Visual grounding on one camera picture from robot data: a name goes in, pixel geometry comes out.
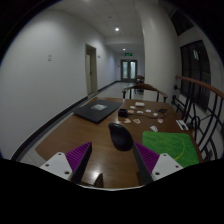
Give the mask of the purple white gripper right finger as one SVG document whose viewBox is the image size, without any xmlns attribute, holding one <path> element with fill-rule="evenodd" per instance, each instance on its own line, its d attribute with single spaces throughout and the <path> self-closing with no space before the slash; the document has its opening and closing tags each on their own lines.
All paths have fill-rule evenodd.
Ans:
<svg viewBox="0 0 224 224">
<path fill-rule="evenodd" d="M 158 154 L 139 143 L 133 145 L 133 153 L 145 185 L 182 169 L 182 166 L 167 153 Z"/>
</svg>

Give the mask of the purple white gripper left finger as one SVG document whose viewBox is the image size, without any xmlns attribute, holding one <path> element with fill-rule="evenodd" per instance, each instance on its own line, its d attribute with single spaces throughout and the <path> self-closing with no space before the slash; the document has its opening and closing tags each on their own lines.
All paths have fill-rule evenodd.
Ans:
<svg viewBox="0 0 224 224">
<path fill-rule="evenodd" d="M 85 143 L 70 152 L 57 152 L 41 169 L 65 180 L 79 184 L 92 153 L 92 143 Z"/>
</svg>

